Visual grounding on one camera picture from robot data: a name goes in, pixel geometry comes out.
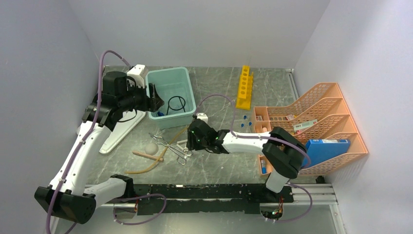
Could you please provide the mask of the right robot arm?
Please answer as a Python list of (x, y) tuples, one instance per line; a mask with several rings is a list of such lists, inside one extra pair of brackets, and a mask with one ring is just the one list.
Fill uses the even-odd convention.
[(195, 119), (188, 128), (187, 148), (206, 150), (212, 154), (252, 153), (263, 155), (273, 167), (268, 176), (263, 196), (276, 201), (283, 187), (297, 178), (299, 171), (311, 163), (305, 146), (281, 127), (264, 133), (238, 133), (233, 130), (214, 130), (207, 123)]

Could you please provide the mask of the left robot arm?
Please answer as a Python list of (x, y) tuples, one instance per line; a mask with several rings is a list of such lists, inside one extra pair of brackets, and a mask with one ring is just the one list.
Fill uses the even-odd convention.
[(60, 171), (47, 187), (39, 186), (35, 200), (48, 216), (85, 224), (96, 208), (118, 198), (127, 203), (135, 197), (133, 179), (113, 175), (107, 181), (86, 188), (86, 177), (116, 124), (129, 110), (156, 112), (164, 105), (153, 83), (129, 87), (124, 72), (108, 72), (98, 79), (98, 92), (85, 110), (79, 135)]

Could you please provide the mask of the yellow test tube rack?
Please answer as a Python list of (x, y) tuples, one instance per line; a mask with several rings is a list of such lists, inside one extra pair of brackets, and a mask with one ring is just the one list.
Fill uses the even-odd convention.
[(253, 72), (250, 67), (244, 65), (241, 70), (237, 91), (236, 108), (250, 110), (253, 87)]

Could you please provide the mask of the mint green plastic bin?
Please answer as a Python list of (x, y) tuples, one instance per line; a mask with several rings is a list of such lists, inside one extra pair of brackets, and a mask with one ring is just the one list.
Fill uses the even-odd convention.
[(159, 129), (189, 125), (192, 122), (196, 103), (187, 68), (149, 71), (146, 83), (154, 84), (158, 96), (164, 101), (157, 111), (148, 113)]

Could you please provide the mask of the black wire ring stand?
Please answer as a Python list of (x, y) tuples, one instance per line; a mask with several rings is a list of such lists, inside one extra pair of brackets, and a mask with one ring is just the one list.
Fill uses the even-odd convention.
[(178, 111), (186, 112), (186, 100), (182, 96), (172, 96), (168, 100), (168, 107), (166, 114), (169, 115), (170, 112), (173, 114)]

